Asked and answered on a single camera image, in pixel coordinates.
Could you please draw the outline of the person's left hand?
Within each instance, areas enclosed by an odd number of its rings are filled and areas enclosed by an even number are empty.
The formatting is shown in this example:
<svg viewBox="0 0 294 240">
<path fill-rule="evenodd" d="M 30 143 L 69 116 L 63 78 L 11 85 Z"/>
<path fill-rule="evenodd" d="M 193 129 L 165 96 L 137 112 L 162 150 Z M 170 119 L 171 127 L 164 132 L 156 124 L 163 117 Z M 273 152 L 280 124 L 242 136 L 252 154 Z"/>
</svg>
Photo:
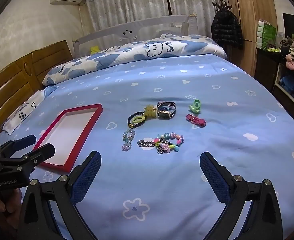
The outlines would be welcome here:
<svg viewBox="0 0 294 240">
<path fill-rule="evenodd" d="M 16 230 L 20 218 L 22 192 L 20 189 L 14 189 L 8 195 L 10 198 L 6 203 L 0 199 L 0 227 Z"/>
</svg>

